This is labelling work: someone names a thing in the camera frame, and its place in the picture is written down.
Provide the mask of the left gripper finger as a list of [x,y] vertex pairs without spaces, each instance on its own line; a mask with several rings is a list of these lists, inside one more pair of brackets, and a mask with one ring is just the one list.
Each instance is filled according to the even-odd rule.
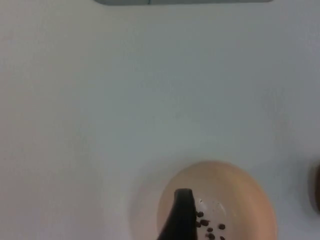
[[174,192],[174,200],[168,218],[158,236],[158,240],[196,240],[196,204],[189,188]]

